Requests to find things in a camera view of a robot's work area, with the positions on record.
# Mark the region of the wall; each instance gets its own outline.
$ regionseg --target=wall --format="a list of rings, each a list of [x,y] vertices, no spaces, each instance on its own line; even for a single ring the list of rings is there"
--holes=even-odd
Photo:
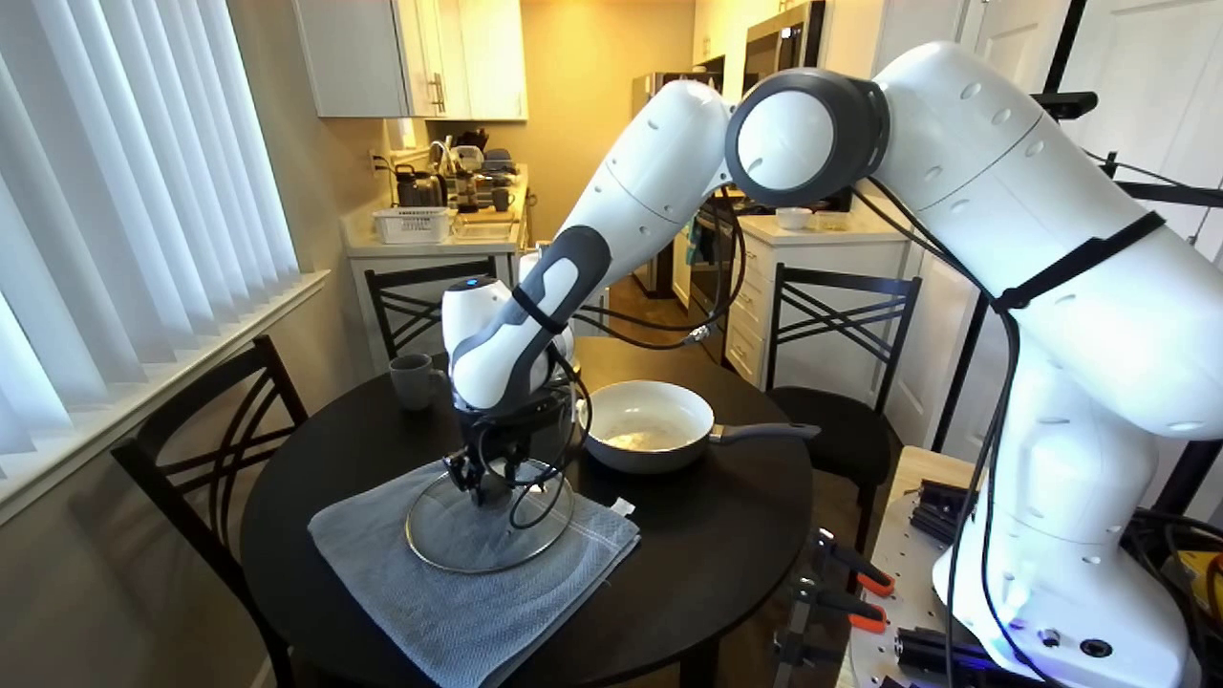
[[[288,0],[231,0],[282,212],[301,269],[335,279],[282,324],[282,349],[311,410],[356,382],[343,317],[339,212],[371,199],[377,124],[316,124]],[[56,688],[217,688],[254,683],[264,649],[245,610],[133,493],[97,460],[0,530],[5,683]]]
[[[526,126],[485,126],[531,164],[531,232],[553,238],[631,120],[631,75],[693,69],[693,0],[524,0]]]

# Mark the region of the black round table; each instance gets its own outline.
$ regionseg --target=black round table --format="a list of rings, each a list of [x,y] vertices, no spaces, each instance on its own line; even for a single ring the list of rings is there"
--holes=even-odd
[[[609,335],[578,345],[590,390],[669,377],[702,394],[721,426],[779,422],[779,410],[702,350],[641,350]],[[333,501],[463,447],[450,410],[403,414],[387,377],[326,404],[254,484],[240,558],[273,628],[315,664],[358,683],[427,683],[333,577],[307,530]],[[812,466],[799,440],[712,447],[669,478],[624,478],[578,460],[591,501],[635,501],[631,549],[514,683],[609,683],[684,661],[684,683],[715,683],[719,635],[752,614],[807,538]]]

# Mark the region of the black chair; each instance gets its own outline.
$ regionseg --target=black chair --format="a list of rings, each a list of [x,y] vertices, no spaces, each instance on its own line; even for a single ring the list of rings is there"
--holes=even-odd
[[[203,452],[200,426],[227,422],[217,443]],[[273,629],[238,561],[240,473],[277,454],[277,447],[307,422],[307,404],[282,372],[266,335],[240,354],[210,367],[189,390],[173,394],[125,443],[116,447],[122,471],[178,529],[203,561],[231,584],[254,614],[279,688],[298,683],[289,647]]]
[[[882,415],[894,367],[906,349],[921,279],[878,279],[846,273],[807,273],[776,265],[773,335],[767,335],[767,399],[801,426],[821,431],[807,443],[812,466],[841,473],[856,484],[856,549],[868,549],[878,484],[892,482],[902,440]],[[872,358],[872,394],[776,386],[779,354],[799,339],[841,339]]]
[[[438,265],[417,273],[367,273],[371,305],[387,358],[438,324],[438,291],[463,279],[497,279],[497,259]]]

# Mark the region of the frying pan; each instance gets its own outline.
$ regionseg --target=frying pan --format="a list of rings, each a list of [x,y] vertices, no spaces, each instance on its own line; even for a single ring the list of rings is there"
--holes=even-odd
[[[673,473],[735,440],[812,440],[813,426],[715,426],[715,410],[673,382],[614,382],[591,394],[584,452],[621,473]]]

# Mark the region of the chair backrest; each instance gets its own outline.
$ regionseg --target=chair backrest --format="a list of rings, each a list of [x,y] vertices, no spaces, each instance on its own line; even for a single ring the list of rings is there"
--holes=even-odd
[[[266,335],[257,335],[240,354],[210,367],[189,390],[173,394],[125,443],[111,454],[173,521],[173,529],[203,556],[231,594],[257,618],[279,683],[288,683],[288,647],[266,628],[245,589],[233,556],[238,489],[250,466],[261,466],[277,447],[307,426],[307,404]]]
[[[438,324],[438,291],[463,279],[497,279],[497,259],[435,265],[417,273],[367,273],[371,305],[387,358]]]
[[[812,335],[841,335],[874,358],[874,414],[882,414],[902,358],[921,279],[807,273],[776,265],[773,335],[766,390],[776,386],[779,349]]]

